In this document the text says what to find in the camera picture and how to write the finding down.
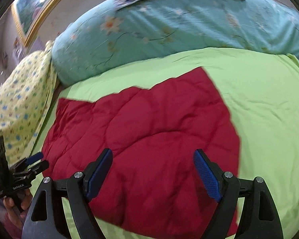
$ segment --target painting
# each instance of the painting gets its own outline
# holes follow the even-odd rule
[[[15,0],[11,10],[20,40],[27,47],[49,13],[60,0]]]

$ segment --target blue gripper pad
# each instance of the blue gripper pad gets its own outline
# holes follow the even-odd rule
[[[194,152],[194,166],[205,186],[208,196],[219,203],[222,199],[219,191],[219,182],[198,150]]]
[[[42,158],[43,158],[43,153],[42,152],[38,152],[35,155],[32,155],[29,158],[27,158],[26,165],[34,164],[35,162],[41,160]]]
[[[107,173],[109,172],[112,166],[112,162],[113,162],[112,150],[107,149],[106,152],[102,152],[99,158],[96,160],[96,162],[99,161],[99,164],[96,166],[87,184],[87,191],[85,196],[89,202],[98,195],[103,185],[103,182],[107,176]]]

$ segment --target yellow polka dot cloth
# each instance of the yellow polka dot cloth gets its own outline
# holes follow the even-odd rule
[[[9,166],[31,154],[49,110],[57,80],[52,45],[24,58],[0,87],[0,136]]]

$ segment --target silver bolt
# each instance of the silver bolt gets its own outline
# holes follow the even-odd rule
[[[225,177],[231,178],[233,175],[231,172],[225,172]]]
[[[256,178],[256,181],[259,182],[259,183],[263,183],[263,182],[264,182],[264,179],[261,178],[261,177],[257,177],[257,178]]]
[[[75,174],[74,174],[74,177],[75,178],[81,178],[83,176],[83,172],[76,172]]]
[[[48,182],[50,182],[51,181],[51,178],[50,177],[45,177],[44,179],[43,179],[43,182],[44,183],[48,183]]]

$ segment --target red quilt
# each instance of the red quilt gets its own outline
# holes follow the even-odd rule
[[[114,160],[90,203],[94,215],[153,238],[200,238],[213,215],[216,202],[194,168],[196,149],[224,171],[238,171],[239,138],[202,68],[94,103],[60,99],[42,149],[50,163],[44,175],[68,178],[104,148]]]

